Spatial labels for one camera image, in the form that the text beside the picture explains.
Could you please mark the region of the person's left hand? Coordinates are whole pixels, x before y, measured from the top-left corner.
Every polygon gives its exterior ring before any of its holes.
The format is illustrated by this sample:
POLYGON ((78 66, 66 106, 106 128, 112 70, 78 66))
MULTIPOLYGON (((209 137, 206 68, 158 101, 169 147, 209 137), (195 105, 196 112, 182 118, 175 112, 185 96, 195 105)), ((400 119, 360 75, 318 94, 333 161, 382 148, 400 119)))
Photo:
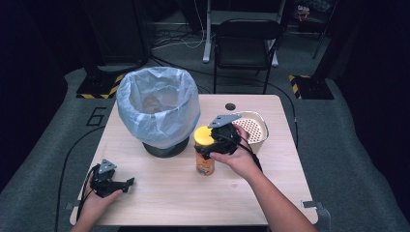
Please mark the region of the person's left hand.
POLYGON ((84 200, 77 224, 93 226, 103 216, 108 207, 123 194, 123 191, 118 189, 107 197, 99 197, 93 192, 90 184, 87 184, 85 193, 86 199, 84 200))

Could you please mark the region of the black folding chair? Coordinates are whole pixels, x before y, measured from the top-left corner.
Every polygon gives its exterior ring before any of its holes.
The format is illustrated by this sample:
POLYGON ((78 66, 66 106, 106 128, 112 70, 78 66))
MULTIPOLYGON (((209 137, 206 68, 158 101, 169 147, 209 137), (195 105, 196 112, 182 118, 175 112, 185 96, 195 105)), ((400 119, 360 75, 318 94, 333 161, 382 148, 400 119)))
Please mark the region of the black folding chair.
POLYGON ((215 35, 214 85, 217 92, 218 69, 265 71, 262 93, 270 79, 276 44, 282 33, 278 22, 271 19, 234 18, 222 22, 215 35))

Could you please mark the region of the white metal desk frame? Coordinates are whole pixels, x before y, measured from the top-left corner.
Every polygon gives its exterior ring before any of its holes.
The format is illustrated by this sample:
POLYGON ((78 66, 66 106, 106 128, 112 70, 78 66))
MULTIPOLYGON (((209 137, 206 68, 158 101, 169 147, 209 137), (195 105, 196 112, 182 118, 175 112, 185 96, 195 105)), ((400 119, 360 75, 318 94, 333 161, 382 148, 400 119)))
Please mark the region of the white metal desk frame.
POLYGON ((218 26, 227 19, 272 19, 281 22, 285 4, 288 0, 244 0, 242 10, 229 10, 227 7, 218 7, 214 10, 215 0, 206 0, 205 19, 202 21, 204 51, 202 62, 208 64, 212 51, 212 26, 218 26))

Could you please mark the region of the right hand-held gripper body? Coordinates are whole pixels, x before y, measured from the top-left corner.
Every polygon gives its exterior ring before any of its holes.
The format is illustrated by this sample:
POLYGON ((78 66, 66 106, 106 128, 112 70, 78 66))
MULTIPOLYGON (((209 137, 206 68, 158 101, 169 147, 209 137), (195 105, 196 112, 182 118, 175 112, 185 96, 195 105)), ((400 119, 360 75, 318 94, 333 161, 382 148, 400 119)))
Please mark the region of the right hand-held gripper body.
POLYGON ((233 121, 241 118, 240 114, 218 115, 209 125, 214 143, 210 152, 233 154, 240 144, 240 136, 233 126, 233 121))

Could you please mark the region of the black trash bin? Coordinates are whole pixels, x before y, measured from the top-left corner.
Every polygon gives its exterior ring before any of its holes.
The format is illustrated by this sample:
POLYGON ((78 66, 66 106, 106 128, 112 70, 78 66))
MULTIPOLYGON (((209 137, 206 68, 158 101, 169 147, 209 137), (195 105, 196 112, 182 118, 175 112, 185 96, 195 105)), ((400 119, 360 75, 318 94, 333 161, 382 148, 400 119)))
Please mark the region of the black trash bin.
POLYGON ((160 159, 167 159, 181 154, 188 146, 190 138, 182 139, 173 137, 160 137, 152 141, 143 142, 144 149, 152 156, 160 159))

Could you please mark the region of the orange snack can yellow lid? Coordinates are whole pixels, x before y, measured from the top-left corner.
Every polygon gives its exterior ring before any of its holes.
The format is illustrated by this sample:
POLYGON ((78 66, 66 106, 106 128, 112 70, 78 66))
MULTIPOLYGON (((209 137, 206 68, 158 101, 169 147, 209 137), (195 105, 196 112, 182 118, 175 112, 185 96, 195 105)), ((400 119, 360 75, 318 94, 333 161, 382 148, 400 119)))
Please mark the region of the orange snack can yellow lid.
POLYGON ((196 171, 203 176, 211 175, 215 170, 215 162, 212 159, 205 159, 201 150, 214 143, 211 136, 211 129, 207 126, 197 128, 193 134, 194 149, 196 152, 196 171))

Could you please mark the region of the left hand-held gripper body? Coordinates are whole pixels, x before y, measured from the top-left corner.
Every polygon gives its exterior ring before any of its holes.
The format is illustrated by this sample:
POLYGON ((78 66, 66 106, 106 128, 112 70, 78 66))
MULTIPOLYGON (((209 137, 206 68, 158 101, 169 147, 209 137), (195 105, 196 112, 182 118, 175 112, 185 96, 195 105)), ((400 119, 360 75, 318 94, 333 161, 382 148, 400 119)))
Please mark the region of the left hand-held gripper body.
POLYGON ((103 159, 93 168, 91 189, 102 198, 107 197, 116 190, 126 188, 126 182, 114 182, 112 177, 115 173, 116 165, 107 159, 103 159))

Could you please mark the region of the person's right hand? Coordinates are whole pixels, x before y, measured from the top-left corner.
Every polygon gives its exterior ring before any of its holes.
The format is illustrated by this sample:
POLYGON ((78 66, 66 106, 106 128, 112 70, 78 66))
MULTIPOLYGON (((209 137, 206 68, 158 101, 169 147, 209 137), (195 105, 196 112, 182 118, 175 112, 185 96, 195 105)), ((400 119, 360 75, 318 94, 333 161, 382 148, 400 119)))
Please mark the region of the person's right hand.
POLYGON ((250 146, 248 145, 247 132, 238 125, 235 125, 235 129, 241 136, 241 143, 237 150, 232 155, 223 155, 213 152, 210 154, 210 157, 213 160, 228 165, 235 173, 244 178, 247 182, 254 182, 256 179, 260 178, 263 173, 257 167, 257 164, 249 152, 250 146))

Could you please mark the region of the black yellow striped base plate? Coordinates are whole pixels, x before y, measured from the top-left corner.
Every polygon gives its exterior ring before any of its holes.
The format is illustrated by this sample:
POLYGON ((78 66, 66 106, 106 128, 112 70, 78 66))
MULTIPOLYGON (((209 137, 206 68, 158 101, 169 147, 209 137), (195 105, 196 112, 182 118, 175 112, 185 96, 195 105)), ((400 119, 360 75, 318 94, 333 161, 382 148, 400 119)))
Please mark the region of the black yellow striped base plate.
POLYGON ((76 91, 83 99, 111 99, 114 97, 123 74, 103 72, 96 76, 87 75, 76 91))
POLYGON ((309 75, 289 75, 292 91, 298 100, 333 100, 334 96, 325 80, 309 75))

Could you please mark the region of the bin with blue bag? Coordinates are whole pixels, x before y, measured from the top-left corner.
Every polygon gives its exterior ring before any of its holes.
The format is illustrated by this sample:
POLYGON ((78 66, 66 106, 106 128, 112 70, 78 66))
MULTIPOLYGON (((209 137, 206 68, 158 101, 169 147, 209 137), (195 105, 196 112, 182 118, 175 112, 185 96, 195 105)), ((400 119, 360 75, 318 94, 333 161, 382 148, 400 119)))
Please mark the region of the bin with blue bag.
POLYGON ((159 149, 188 138, 200 118, 196 83, 181 69, 152 67, 129 72, 120 82, 116 100, 131 135, 159 149))

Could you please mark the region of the black tripod stand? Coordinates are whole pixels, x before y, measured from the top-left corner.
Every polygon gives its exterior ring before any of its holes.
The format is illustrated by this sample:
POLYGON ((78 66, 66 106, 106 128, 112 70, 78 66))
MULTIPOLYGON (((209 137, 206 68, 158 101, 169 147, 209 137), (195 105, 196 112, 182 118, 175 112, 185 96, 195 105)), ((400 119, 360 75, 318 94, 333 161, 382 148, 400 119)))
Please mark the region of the black tripod stand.
POLYGON ((318 54, 318 52, 319 52, 319 50, 320 50, 320 47, 321 47, 321 45, 322 45, 322 43, 323 43, 323 41, 324 41, 324 38, 325 38, 325 36, 326 36, 326 34, 327 34, 327 32, 328 32, 328 28, 329 28, 330 22, 331 22, 331 20, 332 20, 332 18, 333 18, 333 15, 334 15, 334 13, 335 13, 337 4, 338 4, 338 0, 335 0, 335 3, 334 3, 334 5, 333 5, 333 7, 332 7, 332 11, 328 14, 325 23, 324 23, 324 24, 322 23, 322 24, 324 25, 324 28, 323 28, 323 31, 320 33, 320 35, 319 35, 319 37, 318 37, 318 44, 317 44, 317 47, 315 48, 314 54, 313 54, 313 56, 312 56, 312 59, 313 59, 313 60, 316 59, 317 54, 318 54))

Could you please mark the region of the cream strainer basin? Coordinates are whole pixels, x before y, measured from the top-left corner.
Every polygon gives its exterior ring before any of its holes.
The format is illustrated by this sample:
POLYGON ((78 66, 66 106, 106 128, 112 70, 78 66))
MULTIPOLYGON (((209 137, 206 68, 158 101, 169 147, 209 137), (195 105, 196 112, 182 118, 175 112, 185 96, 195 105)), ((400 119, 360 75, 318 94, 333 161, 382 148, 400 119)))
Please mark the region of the cream strainer basin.
POLYGON ((240 115, 240 118, 234 120, 233 123, 241 126, 249 134, 248 144, 257 154, 269 137, 269 130, 265 120, 255 111, 240 111, 238 115, 240 115))

